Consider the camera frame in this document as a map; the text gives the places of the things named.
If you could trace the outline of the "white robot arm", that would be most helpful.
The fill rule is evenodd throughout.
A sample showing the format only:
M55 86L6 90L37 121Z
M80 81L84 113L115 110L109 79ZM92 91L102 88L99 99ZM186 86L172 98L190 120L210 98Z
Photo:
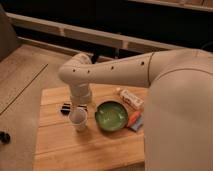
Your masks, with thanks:
M59 69L71 101L91 101L91 83L146 87L146 171L213 171L213 53L178 49L93 64L80 53Z

